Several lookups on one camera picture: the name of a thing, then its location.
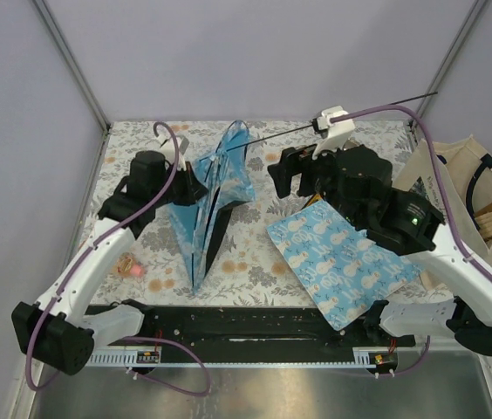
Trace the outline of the blue snowman pet tent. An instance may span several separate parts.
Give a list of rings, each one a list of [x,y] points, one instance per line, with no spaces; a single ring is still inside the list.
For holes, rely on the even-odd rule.
[[[197,179],[208,193],[191,206],[171,204],[168,214],[180,247],[192,292],[198,292],[204,273],[209,239],[216,212],[232,201],[250,203],[255,199],[253,184],[246,169],[248,147],[226,148],[249,141],[249,128],[242,120],[233,121],[216,148],[192,162]]]

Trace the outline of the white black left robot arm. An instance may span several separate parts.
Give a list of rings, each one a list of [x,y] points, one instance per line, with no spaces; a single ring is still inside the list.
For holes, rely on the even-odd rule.
[[[28,361],[38,360],[74,375],[92,352],[129,337],[146,345],[156,325],[136,303],[120,303],[91,315],[87,308],[107,273],[129,251],[169,203],[195,204],[206,194],[190,164],[179,152],[141,151],[130,170],[102,204],[91,235],[58,279],[35,303],[19,303],[11,319],[17,341]]]

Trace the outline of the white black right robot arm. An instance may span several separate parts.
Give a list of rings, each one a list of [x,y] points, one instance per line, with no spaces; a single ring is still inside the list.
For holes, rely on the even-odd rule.
[[[453,338],[466,349],[492,356],[492,267],[458,244],[454,228],[426,198],[393,187],[391,162],[364,146],[315,154],[315,146],[286,148],[268,172],[277,196],[320,194],[376,245],[422,264],[454,298],[435,304],[378,300],[364,319],[364,335],[376,346],[391,338]]]

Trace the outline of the pink pet toy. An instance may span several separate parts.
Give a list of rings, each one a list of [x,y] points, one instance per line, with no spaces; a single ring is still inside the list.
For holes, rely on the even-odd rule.
[[[121,258],[113,271],[122,278],[141,278],[145,275],[145,268],[133,258]]]

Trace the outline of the blue snowman tent mat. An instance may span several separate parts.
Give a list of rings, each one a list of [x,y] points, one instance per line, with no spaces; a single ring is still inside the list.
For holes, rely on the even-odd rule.
[[[286,264],[330,326],[340,331],[422,269],[357,231],[325,201],[271,224]]]

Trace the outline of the floral white tablecloth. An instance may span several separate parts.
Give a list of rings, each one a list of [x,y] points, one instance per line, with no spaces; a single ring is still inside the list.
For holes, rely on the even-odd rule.
[[[212,150],[230,122],[171,121],[168,124],[179,139],[189,141],[185,158],[191,161]],[[101,204],[128,172],[135,153],[153,146],[152,125],[152,121],[113,123],[90,198],[82,242],[88,238]],[[317,139],[306,128],[248,147],[246,167],[256,200],[233,210],[222,246],[198,292],[192,291],[167,207],[162,207],[130,249],[132,256],[144,265],[145,274],[140,278],[122,278],[110,268],[91,304],[110,305],[133,299],[154,306],[313,306],[266,231],[266,226],[299,211],[305,199],[294,195],[277,199],[266,166],[279,160],[282,149],[309,145]],[[412,151],[406,123],[401,120],[356,122],[351,141],[364,144],[390,160],[394,176]]]

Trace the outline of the beige canvas tote bag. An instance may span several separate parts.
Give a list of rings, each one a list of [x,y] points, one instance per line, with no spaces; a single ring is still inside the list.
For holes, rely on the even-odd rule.
[[[492,239],[481,237],[475,221],[492,211],[492,154],[472,136],[435,142],[434,152],[461,239],[492,265]]]

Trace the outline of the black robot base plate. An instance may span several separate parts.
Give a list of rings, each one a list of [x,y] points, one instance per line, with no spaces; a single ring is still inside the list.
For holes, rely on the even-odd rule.
[[[380,370],[397,366],[397,350],[415,346],[412,336],[392,338],[383,332],[367,332],[362,319],[336,331],[315,308],[146,306],[137,336],[135,341],[114,344],[189,348],[193,353],[196,348],[266,349],[286,354],[302,349],[316,354],[359,349],[369,352]]]

